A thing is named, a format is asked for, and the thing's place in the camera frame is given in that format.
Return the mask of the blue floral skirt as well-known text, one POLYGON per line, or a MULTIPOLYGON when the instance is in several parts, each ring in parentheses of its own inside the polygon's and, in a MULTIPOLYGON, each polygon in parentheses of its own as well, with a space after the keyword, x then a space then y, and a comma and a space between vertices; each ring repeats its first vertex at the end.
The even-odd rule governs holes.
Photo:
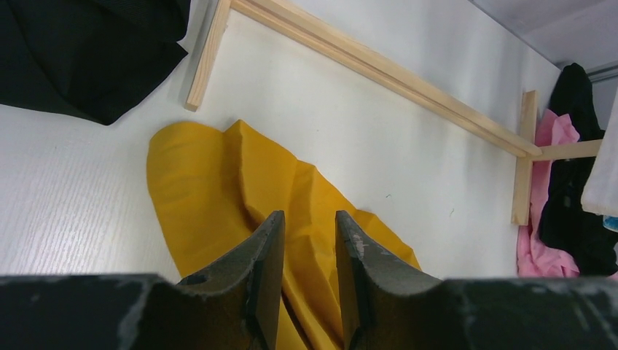
POLYGON ((617 233, 618 232, 618 218, 611 217, 611 216, 604 216, 603 226, 605 227, 605 229, 617 233))

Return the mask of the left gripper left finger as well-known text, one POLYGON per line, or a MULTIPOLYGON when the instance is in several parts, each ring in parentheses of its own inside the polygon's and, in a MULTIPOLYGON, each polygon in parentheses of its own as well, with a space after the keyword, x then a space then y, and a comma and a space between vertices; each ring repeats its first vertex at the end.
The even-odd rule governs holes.
POLYGON ((274 349, 285 216, 172 284, 156 274, 3 276, 3 349, 274 349))

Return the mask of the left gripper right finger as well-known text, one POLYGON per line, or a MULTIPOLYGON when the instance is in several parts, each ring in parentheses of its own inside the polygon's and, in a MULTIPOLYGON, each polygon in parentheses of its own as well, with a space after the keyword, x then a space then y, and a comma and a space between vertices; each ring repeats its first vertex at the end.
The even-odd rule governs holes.
POLYGON ((615 349, 605 278, 446 279, 412 267, 335 215, 346 349, 615 349))

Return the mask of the white garment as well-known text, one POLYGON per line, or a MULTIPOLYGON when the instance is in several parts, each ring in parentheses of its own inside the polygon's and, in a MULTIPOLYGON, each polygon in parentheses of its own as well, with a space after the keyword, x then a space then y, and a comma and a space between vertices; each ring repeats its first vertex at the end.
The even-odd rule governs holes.
POLYGON ((617 96, 603 141, 581 197, 585 211, 617 217, 617 96))

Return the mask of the yellow garment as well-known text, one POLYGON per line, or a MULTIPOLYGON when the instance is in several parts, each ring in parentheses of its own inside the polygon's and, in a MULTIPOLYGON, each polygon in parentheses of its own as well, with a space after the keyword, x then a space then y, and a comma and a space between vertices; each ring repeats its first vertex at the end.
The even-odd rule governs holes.
POLYGON ((278 349, 341 349, 335 214, 412 266, 414 251, 375 214, 357 209, 318 169, 244 121, 225 131, 178 122, 149 143, 146 177, 168 250, 181 276, 285 214, 278 349))

